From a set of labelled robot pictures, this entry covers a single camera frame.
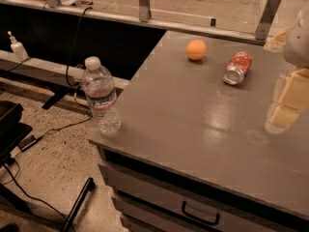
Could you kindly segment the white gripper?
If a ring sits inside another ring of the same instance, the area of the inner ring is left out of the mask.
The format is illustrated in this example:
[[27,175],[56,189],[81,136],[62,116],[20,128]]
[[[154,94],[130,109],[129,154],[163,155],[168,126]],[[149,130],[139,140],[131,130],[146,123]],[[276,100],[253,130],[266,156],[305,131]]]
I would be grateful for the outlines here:
[[309,106],[309,4],[289,25],[284,43],[284,58],[296,67],[288,76],[280,74],[268,111],[268,127],[288,129]]

